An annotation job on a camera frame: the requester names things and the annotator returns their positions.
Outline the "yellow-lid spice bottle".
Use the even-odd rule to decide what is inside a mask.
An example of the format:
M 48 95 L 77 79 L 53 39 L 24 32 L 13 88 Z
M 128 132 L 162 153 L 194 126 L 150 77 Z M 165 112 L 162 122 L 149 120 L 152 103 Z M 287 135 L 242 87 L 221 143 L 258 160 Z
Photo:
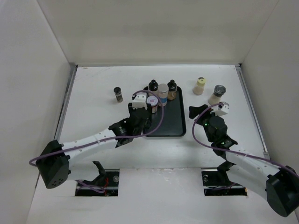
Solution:
M 195 95 L 201 95 L 204 92 L 205 84 L 206 79 L 203 77 L 199 77 L 194 88 L 192 89 L 193 93 Z

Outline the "white-lid red-label spice jar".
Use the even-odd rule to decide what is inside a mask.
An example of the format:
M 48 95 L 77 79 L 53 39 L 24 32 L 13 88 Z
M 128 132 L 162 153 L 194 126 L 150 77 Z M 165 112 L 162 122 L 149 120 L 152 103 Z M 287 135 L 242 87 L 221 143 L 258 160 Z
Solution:
M 158 99 L 155 96 L 149 96 L 147 97 L 147 104 L 150 104 L 151 107 L 151 113 L 155 114 L 157 112 L 158 107 Z

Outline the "grey-lid grinder bottle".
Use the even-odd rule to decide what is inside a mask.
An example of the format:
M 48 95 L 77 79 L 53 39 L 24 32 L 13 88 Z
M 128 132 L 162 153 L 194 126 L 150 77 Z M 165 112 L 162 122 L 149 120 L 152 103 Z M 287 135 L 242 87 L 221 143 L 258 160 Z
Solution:
M 208 100 L 210 105 L 214 105 L 220 102 L 221 97 L 226 93 L 226 87 L 223 85 L 216 85 L 214 87 L 213 94 Z

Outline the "black-cap bottle brown spice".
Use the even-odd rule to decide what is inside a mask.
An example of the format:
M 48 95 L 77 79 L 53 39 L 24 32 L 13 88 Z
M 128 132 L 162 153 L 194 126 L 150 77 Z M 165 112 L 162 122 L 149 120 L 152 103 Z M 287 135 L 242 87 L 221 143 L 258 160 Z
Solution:
M 177 84 L 175 83 L 175 80 L 170 80 L 170 82 L 167 84 L 168 86 L 168 100 L 174 100 L 176 98 L 177 94 Z

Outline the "black-cap bottle white powder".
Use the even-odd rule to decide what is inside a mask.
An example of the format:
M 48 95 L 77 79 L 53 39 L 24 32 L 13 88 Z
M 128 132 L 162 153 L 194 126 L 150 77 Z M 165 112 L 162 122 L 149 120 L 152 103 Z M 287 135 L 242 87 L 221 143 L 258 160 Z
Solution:
M 159 84 L 156 80 L 152 79 L 151 82 L 148 84 L 148 90 L 150 91 L 148 93 L 148 96 L 153 96 L 152 92 L 157 95 L 158 94 L 158 87 Z

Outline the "small dark pepper jar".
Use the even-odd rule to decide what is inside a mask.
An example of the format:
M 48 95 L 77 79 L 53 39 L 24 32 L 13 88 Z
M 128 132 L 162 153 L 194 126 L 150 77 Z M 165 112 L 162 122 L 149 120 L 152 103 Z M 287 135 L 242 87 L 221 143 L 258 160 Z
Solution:
M 120 87 L 114 88 L 114 94 L 116 96 L 116 100 L 118 103 L 121 103 L 123 101 L 122 92 Z

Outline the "silver-lid jar white beads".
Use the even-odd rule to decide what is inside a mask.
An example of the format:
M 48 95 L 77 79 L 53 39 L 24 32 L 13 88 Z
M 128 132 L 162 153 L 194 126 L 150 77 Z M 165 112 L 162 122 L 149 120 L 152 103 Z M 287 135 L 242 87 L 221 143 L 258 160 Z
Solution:
M 160 107 L 164 107 L 167 104 L 168 91 L 169 91 L 169 87 L 167 84 L 160 84 L 158 86 L 158 97 L 160 99 L 160 101 L 158 102 L 158 105 Z

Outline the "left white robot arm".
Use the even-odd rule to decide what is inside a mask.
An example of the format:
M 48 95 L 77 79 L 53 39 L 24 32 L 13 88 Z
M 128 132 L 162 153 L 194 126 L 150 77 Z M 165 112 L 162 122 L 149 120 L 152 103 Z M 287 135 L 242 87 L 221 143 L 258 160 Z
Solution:
M 66 143 L 53 140 L 47 144 L 36 160 L 45 187 L 60 186 L 75 174 L 73 166 L 100 150 L 118 148 L 133 141 L 147 125 L 151 125 L 151 106 L 134 108 L 128 104 L 129 117 L 92 136 Z

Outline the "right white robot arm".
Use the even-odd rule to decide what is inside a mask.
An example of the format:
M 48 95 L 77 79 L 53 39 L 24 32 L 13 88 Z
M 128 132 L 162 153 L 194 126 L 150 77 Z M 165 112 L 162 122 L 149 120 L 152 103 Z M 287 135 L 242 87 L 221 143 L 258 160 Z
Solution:
M 228 114 L 225 102 L 213 106 L 189 107 L 189 118 L 194 125 L 203 127 L 209 146 L 214 153 L 224 159 L 217 169 L 217 180 L 221 184 L 230 182 L 250 189 L 264 200 L 280 216 L 287 217 L 299 206 L 299 175 L 289 166 L 254 156 L 238 146 L 238 142 L 228 136 L 228 127 L 223 115 Z

